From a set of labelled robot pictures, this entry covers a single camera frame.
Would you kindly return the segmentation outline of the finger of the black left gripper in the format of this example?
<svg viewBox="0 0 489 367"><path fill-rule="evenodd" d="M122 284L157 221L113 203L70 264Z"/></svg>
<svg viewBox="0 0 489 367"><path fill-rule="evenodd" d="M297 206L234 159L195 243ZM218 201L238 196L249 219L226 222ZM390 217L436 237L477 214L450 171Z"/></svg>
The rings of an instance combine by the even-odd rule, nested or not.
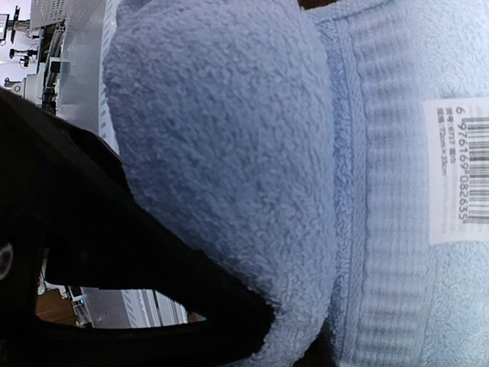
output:
<svg viewBox="0 0 489 367"><path fill-rule="evenodd" d="M34 319L33 354L42 366L224 366L264 344L274 317L142 329L83 329Z"/></svg>

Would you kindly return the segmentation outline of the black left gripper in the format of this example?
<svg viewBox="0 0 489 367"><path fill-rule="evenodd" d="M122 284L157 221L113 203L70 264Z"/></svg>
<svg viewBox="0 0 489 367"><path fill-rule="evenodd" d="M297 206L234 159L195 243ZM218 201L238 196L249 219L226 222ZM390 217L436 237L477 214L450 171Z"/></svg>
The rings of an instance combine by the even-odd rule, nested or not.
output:
<svg viewBox="0 0 489 367"><path fill-rule="evenodd" d="M46 223L47 280L105 290L148 289L215 328L267 329L272 309L203 252L192 250L129 193L119 160L99 165L79 129L1 92L1 364L47 366L35 313Z"/></svg>

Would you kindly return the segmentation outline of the light blue towel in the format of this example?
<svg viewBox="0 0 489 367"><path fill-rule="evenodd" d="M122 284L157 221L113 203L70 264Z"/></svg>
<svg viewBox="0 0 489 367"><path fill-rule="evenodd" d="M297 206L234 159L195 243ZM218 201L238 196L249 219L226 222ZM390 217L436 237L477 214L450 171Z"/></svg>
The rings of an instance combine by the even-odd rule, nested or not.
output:
<svg viewBox="0 0 489 367"><path fill-rule="evenodd" d="M488 3L123 1L140 206L261 294L242 366L488 364Z"/></svg>

